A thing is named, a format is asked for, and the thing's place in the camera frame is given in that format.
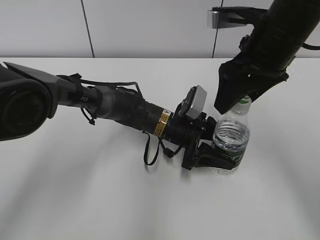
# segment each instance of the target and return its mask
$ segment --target bottle cap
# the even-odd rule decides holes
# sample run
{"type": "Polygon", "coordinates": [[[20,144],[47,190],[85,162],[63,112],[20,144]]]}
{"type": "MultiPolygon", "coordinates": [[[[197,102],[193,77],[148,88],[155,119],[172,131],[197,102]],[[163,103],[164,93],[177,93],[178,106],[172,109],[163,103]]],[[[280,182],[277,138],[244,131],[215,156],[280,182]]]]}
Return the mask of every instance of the bottle cap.
{"type": "Polygon", "coordinates": [[[236,115],[246,115],[249,112],[251,103],[251,98],[249,96],[245,96],[239,102],[237,102],[230,111],[236,115]]]}

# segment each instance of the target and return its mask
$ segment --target water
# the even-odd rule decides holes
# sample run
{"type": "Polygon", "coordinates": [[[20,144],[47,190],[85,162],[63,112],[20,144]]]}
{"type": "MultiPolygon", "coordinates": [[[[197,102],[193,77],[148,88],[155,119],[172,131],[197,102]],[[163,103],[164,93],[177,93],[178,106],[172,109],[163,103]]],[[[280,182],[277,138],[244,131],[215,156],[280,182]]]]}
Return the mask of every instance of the water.
{"type": "MultiPolygon", "coordinates": [[[[216,151],[227,158],[239,163],[245,153],[250,137],[249,128],[237,120],[224,119],[219,121],[213,134],[213,147],[216,151]]],[[[232,170],[219,169],[218,173],[227,175],[233,173],[238,167],[232,170]]]]}

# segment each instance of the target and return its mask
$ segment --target metal bracket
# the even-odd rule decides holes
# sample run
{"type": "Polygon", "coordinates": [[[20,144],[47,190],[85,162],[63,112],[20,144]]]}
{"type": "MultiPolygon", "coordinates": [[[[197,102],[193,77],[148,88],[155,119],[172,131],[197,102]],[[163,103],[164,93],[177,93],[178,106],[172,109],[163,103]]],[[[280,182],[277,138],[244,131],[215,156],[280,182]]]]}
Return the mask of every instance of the metal bracket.
{"type": "Polygon", "coordinates": [[[243,27],[260,22],[265,9],[254,7],[213,7],[207,13],[207,25],[211,29],[227,29],[243,27]]]}

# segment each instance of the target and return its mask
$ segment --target green bottle label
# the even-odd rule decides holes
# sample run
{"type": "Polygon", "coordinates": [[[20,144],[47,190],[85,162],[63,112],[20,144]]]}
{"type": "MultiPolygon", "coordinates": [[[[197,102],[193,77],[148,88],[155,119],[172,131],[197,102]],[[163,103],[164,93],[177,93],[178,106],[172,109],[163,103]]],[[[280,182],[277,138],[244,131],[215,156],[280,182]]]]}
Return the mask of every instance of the green bottle label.
{"type": "Polygon", "coordinates": [[[243,149],[241,151],[228,151],[216,145],[214,145],[214,149],[216,153],[218,153],[219,155],[231,159],[235,163],[236,167],[239,166],[239,164],[241,163],[241,160],[244,157],[246,151],[246,149],[243,149]]]}

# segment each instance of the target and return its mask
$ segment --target white wall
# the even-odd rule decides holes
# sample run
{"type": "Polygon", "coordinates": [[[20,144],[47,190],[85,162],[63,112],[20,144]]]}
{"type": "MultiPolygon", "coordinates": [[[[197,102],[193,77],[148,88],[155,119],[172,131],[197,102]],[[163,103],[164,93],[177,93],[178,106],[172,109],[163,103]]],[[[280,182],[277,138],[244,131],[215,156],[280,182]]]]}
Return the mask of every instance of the white wall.
{"type": "Polygon", "coordinates": [[[0,57],[91,57],[80,0],[1,0],[0,57]]]}
{"type": "MultiPolygon", "coordinates": [[[[222,0],[83,0],[99,58],[210,58],[207,10],[222,0]]],[[[224,0],[268,8],[273,0],[224,0]]],[[[1,0],[0,57],[92,57],[81,0],[1,0]]],[[[215,57],[231,58],[252,27],[220,29],[215,57]]],[[[320,44],[320,26],[307,43],[320,44]]],[[[302,49],[298,57],[320,57],[302,49]]]]}

